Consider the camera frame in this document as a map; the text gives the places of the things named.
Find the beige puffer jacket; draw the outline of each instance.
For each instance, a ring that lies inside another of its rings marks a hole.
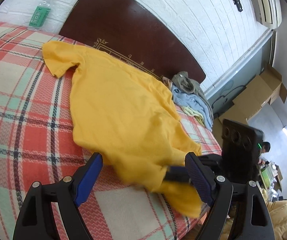
[[[267,202],[276,240],[287,240],[287,200]],[[233,219],[227,219],[220,240],[227,240]]]

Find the green bottle label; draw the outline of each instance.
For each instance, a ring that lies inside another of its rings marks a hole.
[[[31,17],[29,26],[40,28],[45,22],[48,14],[50,12],[50,8],[44,8],[41,6],[37,6],[33,16]]]

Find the plaid bedsheet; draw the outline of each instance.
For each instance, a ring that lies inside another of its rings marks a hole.
[[[50,40],[79,44],[59,35],[0,23],[1,239],[12,239],[32,182],[57,182],[91,156],[72,139],[69,93],[73,70],[56,79],[42,59],[41,46]],[[179,107],[177,110],[183,128],[201,143],[203,154],[221,154],[211,132]],[[79,210],[96,240],[180,239],[198,222],[173,210],[159,194],[123,185],[109,166],[104,166]],[[55,204],[53,212],[61,239],[68,239]]]

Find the gold decorative pattern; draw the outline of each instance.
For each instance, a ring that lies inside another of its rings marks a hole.
[[[107,52],[109,55],[122,60],[123,62],[134,66],[138,69],[140,69],[141,71],[144,71],[150,75],[152,75],[153,77],[155,77],[157,80],[162,81],[162,77],[158,77],[156,74],[154,74],[153,72],[155,71],[154,69],[152,69],[151,71],[147,70],[146,68],[143,67],[144,62],[141,62],[140,64],[134,62],[131,57],[132,54],[130,54],[128,57],[122,55],[121,53],[109,48],[108,46],[106,46],[105,44],[107,44],[108,42],[105,41],[104,39],[100,39],[98,38],[97,41],[94,43],[93,48],[101,50],[101,51],[105,51]]]

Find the yellow t-shirt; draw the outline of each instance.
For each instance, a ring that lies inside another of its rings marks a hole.
[[[70,110],[74,142],[103,155],[126,184],[164,193],[170,205],[198,217],[201,200],[188,184],[163,182],[186,153],[201,154],[183,130],[172,94],[162,82],[97,49],[50,41],[42,46],[51,74],[72,77]]]

